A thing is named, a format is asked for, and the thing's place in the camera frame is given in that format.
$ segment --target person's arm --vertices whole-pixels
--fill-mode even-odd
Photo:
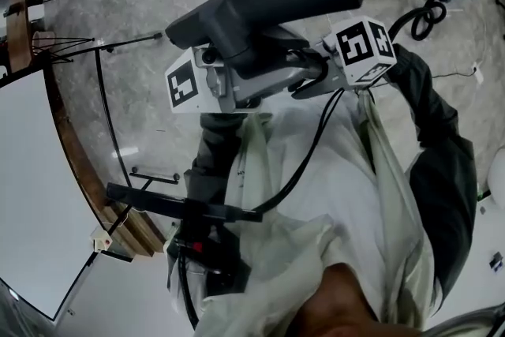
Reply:
[[[432,87],[428,65],[395,44],[398,64],[387,79],[406,98],[423,152],[410,171],[423,227],[432,244],[443,297],[451,291],[472,244],[477,175],[472,143],[459,136],[458,112]]]
[[[184,173],[188,198],[224,204],[231,165],[241,139],[237,135],[246,114],[202,114],[198,154]]]

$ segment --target wooden edge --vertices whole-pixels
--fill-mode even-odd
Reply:
[[[125,205],[107,205],[105,187],[69,121],[58,85],[54,79],[54,72],[52,69],[46,69],[44,73],[54,122],[76,180],[99,220],[102,223],[114,223]],[[154,252],[161,253],[165,243],[165,238],[151,221],[151,218],[147,214],[140,214],[135,211],[130,211],[128,220],[114,232],[114,239],[128,253],[132,253],[132,256],[135,253],[141,256],[153,256]]]

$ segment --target person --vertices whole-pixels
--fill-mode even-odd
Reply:
[[[371,95],[345,93],[293,191],[262,223],[229,226],[251,268],[245,290],[207,296],[205,270],[189,263],[195,336],[408,337],[441,306],[472,242],[473,147],[426,63],[398,44],[395,53],[386,79],[410,105],[422,149],[410,172]],[[273,100],[266,116],[201,115],[188,198],[253,209],[290,180],[328,95]],[[184,312],[174,268],[169,286]]]

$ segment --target black frame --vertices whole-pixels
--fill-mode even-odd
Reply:
[[[116,139],[114,127],[112,125],[112,120],[110,118],[109,107],[107,104],[107,95],[105,93],[105,86],[103,83],[102,63],[100,60],[100,51],[112,52],[117,47],[122,47],[127,44],[131,44],[131,43],[139,43],[139,42],[143,42],[143,41],[156,40],[156,39],[160,39],[162,36],[163,35],[161,32],[157,32],[157,33],[153,34],[152,36],[145,36],[145,37],[141,37],[139,39],[133,39],[133,40],[124,41],[121,43],[106,44],[106,45],[102,45],[100,47],[91,47],[91,48],[87,48],[84,50],[75,51],[70,54],[58,55],[56,58],[50,58],[49,53],[47,53],[47,55],[43,55],[43,54],[46,54],[45,52],[41,53],[40,56],[38,57],[38,58],[44,58],[44,57],[49,58],[49,60],[54,63],[54,61],[57,61],[59,59],[66,59],[71,56],[76,56],[79,54],[87,54],[88,52],[95,53],[96,69],[97,69],[97,73],[99,75],[99,89],[100,89],[100,94],[102,96],[103,108],[105,110],[105,115],[106,115],[106,119],[107,119],[107,124],[109,126],[110,136],[112,137],[112,141],[114,144],[114,150],[118,156],[119,164],[121,165],[123,174],[125,175],[126,184],[128,184],[128,186],[130,188],[132,188],[132,184],[131,184],[131,181],[129,180],[128,173],[125,168],[125,164],[122,160],[121,153],[120,153],[119,147],[118,147],[118,141]],[[37,61],[36,61],[36,63],[34,63],[32,66],[29,66],[25,69],[19,70],[15,73],[11,73],[11,74],[7,75],[6,77],[0,78],[0,88],[4,88],[8,84],[13,83],[14,81],[18,81],[18,80],[22,79],[23,77],[26,77],[26,76],[31,75],[33,73],[39,72],[40,70],[42,70],[44,72],[44,80],[46,80],[47,79],[47,71],[49,69],[52,69],[52,64],[48,63],[48,64],[44,65],[43,63],[37,63]],[[58,134],[58,138],[59,138],[60,142],[62,143],[61,134],[58,131],[56,131],[56,132]],[[67,158],[67,160],[69,160],[68,153],[67,153],[66,149],[63,147],[63,143],[62,143],[62,149],[63,149],[63,152],[65,153],[65,157]],[[70,170],[72,171],[75,179],[77,180],[77,174],[76,174],[75,170],[73,169],[73,166],[71,164],[69,164],[69,166],[70,166]],[[152,183],[152,181],[153,181],[153,179],[149,179],[142,189],[146,189]],[[85,195],[82,185],[79,182],[77,182],[77,184],[79,185],[80,191],[83,193],[83,195]],[[130,205],[130,206],[127,206],[125,209],[123,209],[123,211],[121,212],[121,214],[119,214],[119,216],[116,219],[116,221],[114,222],[114,224],[109,228],[109,230],[107,230],[107,233],[109,235],[112,235],[114,233],[114,231],[118,228],[118,226],[125,220],[126,216],[128,215],[128,212],[130,211],[131,208],[132,208],[132,206]],[[103,227],[103,223],[99,220],[97,214],[92,209],[91,205],[90,205],[90,209],[92,210],[93,214],[95,215],[97,222]],[[62,307],[65,304],[67,298],[69,297],[70,293],[72,292],[72,289],[75,287],[78,279],[82,276],[82,273],[84,272],[84,270],[87,267],[91,266],[91,264],[93,263],[93,261],[95,260],[95,258],[97,256],[98,256],[98,253],[93,252],[90,255],[90,257],[86,260],[86,263],[84,264],[82,269],[79,271],[79,274],[77,274],[77,277],[74,279],[72,285],[70,286],[65,297],[63,298],[62,303],[58,307],[58,310],[56,311],[54,317],[50,317],[46,313],[37,309],[34,305],[32,305],[29,301],[24,299],[21,295],[18,295],[19,299],[22,300],[30,308],[34,309],[37,313],[39,313],[40,315],[45,317],[46,319],[51,320],[51,321],[55,321],[58,318],[58,315],[60,314]],[[15,290],[13,288],[11,288],[11,286],[8,283],[6,283],[2,279],[2,277],[0,277],[0,281],[2,281],[2,283],[4,285],[6,285],[9,289],[11,289],[15,292]]]

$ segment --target person's right arm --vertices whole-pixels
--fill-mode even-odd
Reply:
[[[423,149],[410,171],[410,186],[445,298],[472,243],[477,204],[473,146],[459,135],[458,112],[433,89],[428,65],[398,44],[395,53],[398,63],[387,72],[387,79],[410,105]]]

